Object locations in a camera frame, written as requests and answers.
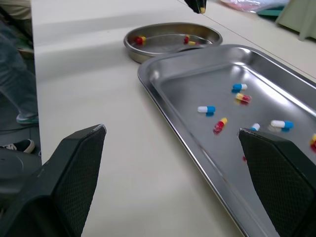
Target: round metal dish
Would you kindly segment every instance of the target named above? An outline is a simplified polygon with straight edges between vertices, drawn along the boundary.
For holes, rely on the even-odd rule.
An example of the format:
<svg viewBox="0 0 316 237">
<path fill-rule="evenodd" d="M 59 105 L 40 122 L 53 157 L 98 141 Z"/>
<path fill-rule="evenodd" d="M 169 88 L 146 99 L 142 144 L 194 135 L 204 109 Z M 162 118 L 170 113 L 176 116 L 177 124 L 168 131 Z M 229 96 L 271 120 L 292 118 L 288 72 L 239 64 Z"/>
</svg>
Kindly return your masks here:
<svg viewBox="0 0 316 237">
<path fill-rule="evenodd" d="M 184 44 L 185 35 L 195 45 Z M 142 45 L 136 44 L 135 38 L 145 36 Z M 165 23 L 137 28 L 129 32 L 124 38 L 124 45 L 134 61 L 142 63 L 149 58 L 162 56 L 196 48 L 220 45 L 222 36 L 215 30 L 192 23 Z"/>
</svg>

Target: sneaker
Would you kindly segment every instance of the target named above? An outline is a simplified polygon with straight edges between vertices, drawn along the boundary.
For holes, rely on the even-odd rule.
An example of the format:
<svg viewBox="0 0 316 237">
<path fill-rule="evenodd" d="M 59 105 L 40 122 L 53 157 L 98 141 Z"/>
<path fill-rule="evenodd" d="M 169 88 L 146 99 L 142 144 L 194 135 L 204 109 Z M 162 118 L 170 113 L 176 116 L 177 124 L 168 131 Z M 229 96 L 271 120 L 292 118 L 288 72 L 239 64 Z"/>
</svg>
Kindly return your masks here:
<svg viewBox="0 0 316 237">
<path fill-rule="evenodd" d="M 5 148 L 8 150 L 14 150 L 14 151 L 19 151 L 19 152 L 25 152 L 25 153 L 31 153 L 35 148 L 35 143 L 34 141 L 30 139 L 26 139 L 21 142 L 0 146 L 0 148 Z"/>
<path fill-rule="evenodd" d="M 19 114 L 16 117 L 16 122 L 19 124 L 35 124 L 35 123 L 39 122 L 39 117 L 38 117 L 38 115 L 36 115 L 33 117 L 24 118 L 23 116 L 21 116 L 21 114 Z"/>
</svg>

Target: capsule pill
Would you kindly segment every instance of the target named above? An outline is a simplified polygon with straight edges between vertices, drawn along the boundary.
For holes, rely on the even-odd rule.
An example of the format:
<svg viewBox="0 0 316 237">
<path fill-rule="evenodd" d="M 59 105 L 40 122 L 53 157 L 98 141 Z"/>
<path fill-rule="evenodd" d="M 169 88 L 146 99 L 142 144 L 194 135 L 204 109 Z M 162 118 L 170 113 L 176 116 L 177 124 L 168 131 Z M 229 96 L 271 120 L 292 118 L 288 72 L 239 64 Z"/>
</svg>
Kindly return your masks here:
<svg viewBox="0 0 316 237">
<path fill-rule="evenodd" d="M 249 103 L 251 101 L 251 96 L 238 93 L 236 99 Z"/>
<path fill-rule="evenodd" d="M 189 40 L 190 40 L 190 36 L 189 36 L 189 35 L 186 35 L 186 36 L 184 37 L 184 44 L 189 43 Z"/>
<path fill-rule="evenodd" d="M 255 130 L 255 131 L 259 131 L 259 129 L 260 129 L 260 124 L 255 123 L 250 129 L 251 129 L 251 130 Z"/>
<path fill-rule="evenodd" d="M 293 128 L 294 124 L 290 121 L 272 120 L 271 126 L 280 128 Z"/>
<path fill-rule="evenodd" d="M 248 86 L 246 84 L 235 84 L 233 85 L 234 90 L 247 90 Z"/>
<path fill-rule="evenodd" d="M 197 108 L 197 111 L 200 113 L 213 113 L 215 112 L 214 106 L 199 106 Z"/>
<path fill-rule="evenodd" d="M 223 130 L 223 128 L 225 127 L 225 125 L 227 124 L 227 118 L 222 118 L 220 121 L 218 121 L 217 124 L 215 124 L 214 126 L 214 133 L 219 133 Z"/>
<path fill-rule="evenodd" d="M 138 36 L 135 38 L 135 42 L 139 45 L 142 45 L 144 42 L 146 41 L 146 37 L 145 36 Z"/>
</svg>

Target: white table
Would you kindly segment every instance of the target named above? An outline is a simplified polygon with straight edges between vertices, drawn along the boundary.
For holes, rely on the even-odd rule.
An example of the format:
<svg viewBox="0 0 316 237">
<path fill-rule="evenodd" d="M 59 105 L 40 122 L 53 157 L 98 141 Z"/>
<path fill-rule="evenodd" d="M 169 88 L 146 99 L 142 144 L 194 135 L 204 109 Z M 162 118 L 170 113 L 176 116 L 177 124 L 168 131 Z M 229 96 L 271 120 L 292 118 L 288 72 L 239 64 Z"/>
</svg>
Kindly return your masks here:
<svg viewBox="0 0 316 237">
<path fill-rule="evenodd" d="M 302 64 L 300 71 L 297 57 L 306 55 L 293 59 L 260 37 L 268 28 L 277 32 L 273 38 L 288 33 L 217 3 L 210 2 L 203 16 L 178 0 L 109 2 L 32 0 L 43 162 L 77 130 L 99 123 L 108 130 L 82 236 L 241 236 L 140 84 L 123 37 L 147 24 L 194 22 L 219 31 L 224 43 L 256 47 L 308 77 L 315 69 Z M 244 22 L 256 37 L 238 26 Z M 282 48 L 296 47 L 295 37 Z M 303 52 L 315 50 L 298 43 Z"/>
</svg>

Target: person's leg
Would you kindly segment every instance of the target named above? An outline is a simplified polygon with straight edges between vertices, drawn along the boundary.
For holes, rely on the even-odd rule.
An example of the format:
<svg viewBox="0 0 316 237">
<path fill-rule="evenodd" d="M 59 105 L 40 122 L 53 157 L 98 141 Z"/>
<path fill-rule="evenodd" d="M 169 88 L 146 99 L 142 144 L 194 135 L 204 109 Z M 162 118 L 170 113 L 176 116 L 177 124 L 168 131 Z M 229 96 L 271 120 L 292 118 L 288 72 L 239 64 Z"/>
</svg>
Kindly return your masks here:
<svg viewBox="0 0 316 237">
<path fill-rule="evenodd" d="M 0 92 L 18 109 L 19 123 L 36 122 L 38 115 L 35 76 L 27 67 L 16 49 L 2 31 L 7 26 L 0 21 Z"/>
</svg>

